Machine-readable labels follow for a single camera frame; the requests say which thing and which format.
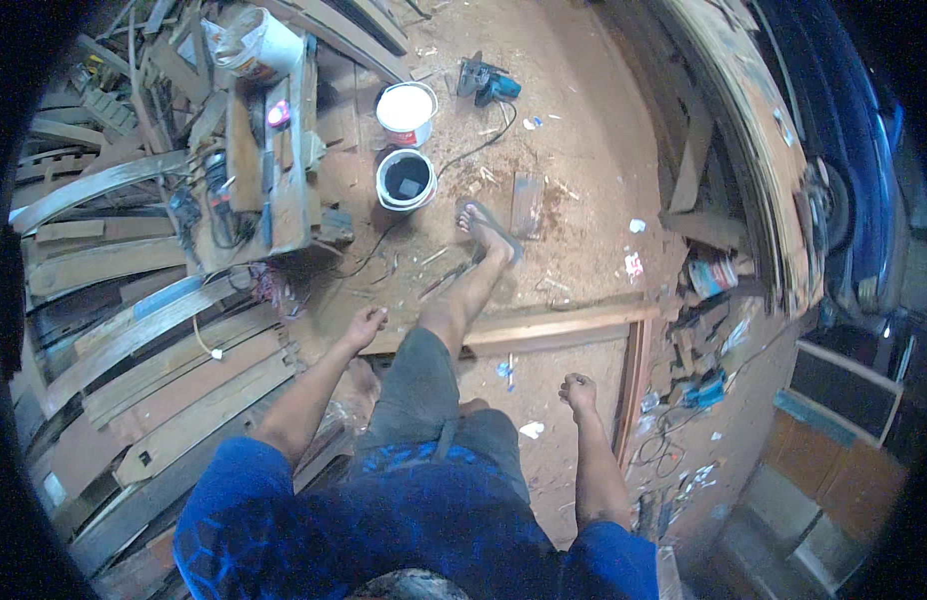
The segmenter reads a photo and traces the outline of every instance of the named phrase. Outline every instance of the man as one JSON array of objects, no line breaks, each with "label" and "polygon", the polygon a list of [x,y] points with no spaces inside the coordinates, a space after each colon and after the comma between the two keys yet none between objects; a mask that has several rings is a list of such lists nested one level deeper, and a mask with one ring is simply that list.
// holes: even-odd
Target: man
[{"label": "man", "polygon": [[534,519],[514,425],[480,399],[459,404],[464,335],[522,248],[478,202],[458,225],[485,258],[401,343],[349,481],[294,497],[291,474],[386,308],[361,310],[249,437],[220,445],[176,528],[173,556],[194,598],[658,597],[656,549],[624,529],[627,490],[590,378],[571,373],[558,391],[578,430],[568,552]]}]

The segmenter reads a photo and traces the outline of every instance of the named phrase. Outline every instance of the flip-flop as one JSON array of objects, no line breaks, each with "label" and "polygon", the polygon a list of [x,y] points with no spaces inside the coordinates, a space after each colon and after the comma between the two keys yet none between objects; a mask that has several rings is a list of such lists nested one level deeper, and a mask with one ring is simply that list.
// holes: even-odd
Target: flip-flop
[{"label": "flip-flop", "polygon": [[500,237],[504,238],[504,241],[509,244],[511,248],[513,248],[513,258],[510,260],[510,264],[517,264],[518,260],[523,258],[523,246],[520,245],[520,242],[518,242],[514,236],[507,233],[504,227],[500,226],[500,223],[494,219],[494,213],[491,212],[489,208],[476,200],[469,200],[463,205],[463,214],[467,215],[467,224],[471,228],[473,227],[473,217],[467,213],[467,205],[473,205],[476,207],[476,209],[480,211],[481,215],[483,215],[486,226],[494,230],[494,232],[497,234],[500,234]]}]

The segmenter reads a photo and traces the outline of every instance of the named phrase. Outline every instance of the white paint bucket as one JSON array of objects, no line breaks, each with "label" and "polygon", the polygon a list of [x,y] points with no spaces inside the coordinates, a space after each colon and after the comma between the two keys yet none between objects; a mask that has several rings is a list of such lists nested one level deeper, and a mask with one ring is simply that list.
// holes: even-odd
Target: white paint bucket
[{"label": "white paint bucket", "polygon": [[738,279],[734,271],[734,263],[726,256],[714,262],[691,260],[687,268],[690,271],[690,281],[694,284],[694,290],[702,299],[737,287]]},{"label": "white paint bucket", "polygon": [[387,210],[422,209],[437,195],[437,173],[417,150],[391,152],[377,167],[377,198]]},{"label": "white paint bucket", "polygon": [[234,19],[211,50],[217,66],[237,77],[266,83],[290,73],[303,55],[303,40],[269,10],[254,6]]},{"label": "white paint bucket", "polygon": [[391,85],[377,102],[377,120],[386,130],[386,140],[403,148],[420,148],[430,138],[435,114],[437,94],[419,81]]}]

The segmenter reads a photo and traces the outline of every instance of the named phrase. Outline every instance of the car wheel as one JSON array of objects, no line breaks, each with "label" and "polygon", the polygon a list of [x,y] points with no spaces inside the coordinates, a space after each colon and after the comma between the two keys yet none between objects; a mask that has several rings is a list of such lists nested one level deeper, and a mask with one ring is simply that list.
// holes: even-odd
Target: car wheel
[{"label": "car wheel", "polygon": [[823,198],[823,218],[826,219],[827,252],[830,253],[847,239],[847,232],[851,228],[851,198],[841,174],[827,162],[823,166],[829,180]]}]

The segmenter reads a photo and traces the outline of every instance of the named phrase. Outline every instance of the blue car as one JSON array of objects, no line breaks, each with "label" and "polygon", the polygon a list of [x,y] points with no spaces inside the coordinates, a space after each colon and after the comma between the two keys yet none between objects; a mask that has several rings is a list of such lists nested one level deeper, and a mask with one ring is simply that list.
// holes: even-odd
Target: blue car
[{"label": "blue car", "polygon": [[807,161],[826,174],[827,297],[851,321],[887,315],[909,237],[894,165],[903,107],[875,85],[829,0],[748,4]]}]

